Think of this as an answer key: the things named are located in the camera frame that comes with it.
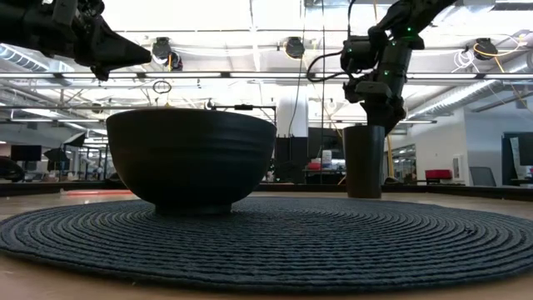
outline black rug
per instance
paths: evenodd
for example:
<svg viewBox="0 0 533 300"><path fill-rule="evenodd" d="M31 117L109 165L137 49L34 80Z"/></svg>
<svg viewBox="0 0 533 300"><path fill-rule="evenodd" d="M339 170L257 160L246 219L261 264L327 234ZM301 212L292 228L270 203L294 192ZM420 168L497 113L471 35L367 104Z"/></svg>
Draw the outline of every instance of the black rug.
<svg viewBox="0 0 533 300"><path fill-rule="evenodd" d="M142 201L56 207L0 224L5 253L177 287L356 293L507 278L533 268L533 222L434 205L250 197L219 217Z"/></svg>

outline ceiling duct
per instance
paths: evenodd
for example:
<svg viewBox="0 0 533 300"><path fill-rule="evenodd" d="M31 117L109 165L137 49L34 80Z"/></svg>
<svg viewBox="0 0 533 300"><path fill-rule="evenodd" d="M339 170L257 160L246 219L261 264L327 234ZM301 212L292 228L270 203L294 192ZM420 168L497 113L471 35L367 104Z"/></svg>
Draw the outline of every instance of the ceiling duct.
<svg viewBox="0 0 533 300"><path fill-rule="evenodd" d="M14 63L20 67L23 67L30 72L48 71L47 66L3 44L0 44L0 58L5 59L10 63Z"/></svg>
<svg viewBox="0 0 533 300"><path fill-rule="evenodd" d="M25 68L29 72L34 72L34 73L43 73L43 72L64 73L64 72L74 71L72 67L58 60L51 60L50 66L47 66L44 63L41 63L37 61L36 59L31 58L22 52L19 52L15 48L9 47L4 44L0 44L0 58L10 63L14 63L22 68ZM67 79L61 79L61 78L46 79L46 80L49 81L50 83L61 84L64 87L67 87L72 84L71 81Z"/></svg>
<svg viewBox="0 0 533 300"><path fill-rule="evenodd" d="M533 73L533 51L504 63L503 68L508 73ZM490 71L490 73L499 72L498 67ZM504 84L500 80L484 80L464 87L455 87L413 109L409 112L407 119L451 113L457 108L485 98L493 92L501 92L503 89Z"/></svg>

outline bowl base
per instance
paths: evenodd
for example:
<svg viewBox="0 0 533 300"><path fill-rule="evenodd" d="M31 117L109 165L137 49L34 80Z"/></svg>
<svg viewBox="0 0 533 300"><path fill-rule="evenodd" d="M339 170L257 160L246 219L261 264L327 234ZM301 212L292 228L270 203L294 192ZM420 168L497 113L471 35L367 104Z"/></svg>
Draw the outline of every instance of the bowl base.
<svg viewBox="0 0 533 300"><path fill-rule="evenodd" d="M231 212L231 204L204 205L201 207L168 207L164 205L156 206L156 213L162 216L220 215Z"/></svg>

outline white pillar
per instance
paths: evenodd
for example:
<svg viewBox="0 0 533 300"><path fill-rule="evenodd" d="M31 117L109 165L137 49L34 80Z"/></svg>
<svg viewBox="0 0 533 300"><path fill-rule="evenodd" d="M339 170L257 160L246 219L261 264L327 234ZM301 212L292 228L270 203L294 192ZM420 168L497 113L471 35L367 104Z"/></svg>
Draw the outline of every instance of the white pillar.
<svg viewBox="0 0 533 300"><path fill-rule="evenodd" d="M277 136L279 138L288 138L290 136L306 138L308 126L307 86L300 86L297 99L296 87L283 88L283 94L277 100Z"/></svg>

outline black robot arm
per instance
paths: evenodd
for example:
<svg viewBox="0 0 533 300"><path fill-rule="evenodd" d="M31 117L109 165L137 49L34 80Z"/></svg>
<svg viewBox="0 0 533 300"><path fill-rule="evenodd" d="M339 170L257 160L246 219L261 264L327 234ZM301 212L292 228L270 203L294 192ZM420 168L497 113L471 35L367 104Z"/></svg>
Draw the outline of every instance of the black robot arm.
<svg viewBox="0 0 533 300"><path fill-rule="evenodd" d="M355 1L351 1L349 11ZM424 41L418 33L455 1L400 0L389 7L377 25L368 30L368 36L348 33L348 39L338 53L341 54L341 68L350 77L343 89L350 103L362 102L369 125L383 126L388 134L406 116L401 92L406 83L412 50L424 49ZM355 76L367 69L372 71ZM307 77L312 82L328 79L313 79L309 71Z"/></svg>
<svg viewBox="0 0 533 300"><path fill-rule="evenodd" d="M150 52L111 30L103 10L101 0L0 0L0 43L73 58L104 81L113 69L149 63Z"/></svg>

